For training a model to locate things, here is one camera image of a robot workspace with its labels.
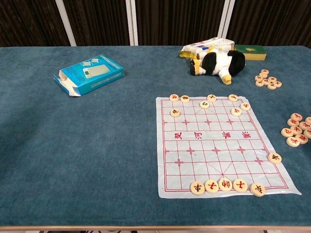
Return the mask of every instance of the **chinese chess board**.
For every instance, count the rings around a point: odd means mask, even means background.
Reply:
[[[258,182],[266,194],[301,193],[282,163],[272,164],[267,155],[274,148],[259,124],[252,109],[240,116],[231,115],[233,107],[248,102],[239,97],[231,102],[217,97],[208,109],[199,105],[206,97],[192,97],[189,103],[171,102],[169,98],[156,99],[158,191],[161,198],[214,198],[234,195],[252,195],[249,187]],[[172,117],[175,108],[181,114]],[[248,184],[245,193],[234,189],[191,193],[194,181],[228,178],[243,179]]]

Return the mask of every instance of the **curtain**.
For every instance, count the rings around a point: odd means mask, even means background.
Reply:
[[[55,0],[0,1],[0,46],[68,45]]]
[[[77,45],[130,45],[125,0],[64,0]]]
[[[217,36],[225,0],[136,0],[139,45],[186,45]]]
[[[246,45],[311,48],[310,0],[236,0],[227,38]]]

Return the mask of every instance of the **plastic game mat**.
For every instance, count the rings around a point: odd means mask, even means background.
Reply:
[[[226,177],[232,182],[243,179],[248,187],[262,183],[266,194],[301,193],[282,163],[272,164],[267,155],[275,152],[252,109],[233,116],[233,107],[248,102],[239,96],[236,102],[217,97],[208,109],[199,104],[206,97],[192,97],[189,103],[156,99],[158,192],[161,198],[216,198],[252,195],[219,190],[201,196],[191,193],[194,181],[205,183]],[[172,117],[172,108],[180,110]]]

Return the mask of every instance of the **plush toy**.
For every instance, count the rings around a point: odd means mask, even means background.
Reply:
[[[218,51],[211,46],[202,60],[191,60],[190,74],[219,75],[223,83],[231,84],[231,76],[241,72],[245,66],[245,56],[236,50]]]

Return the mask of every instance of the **stuffed animal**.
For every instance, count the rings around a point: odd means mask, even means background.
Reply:
[[[245,56],[236,50],[218,51],[211,46],[201,59],[192,59],[190,74],[219,75],[223,83],[231,84],[231,76],[241,72],[245,66]]]

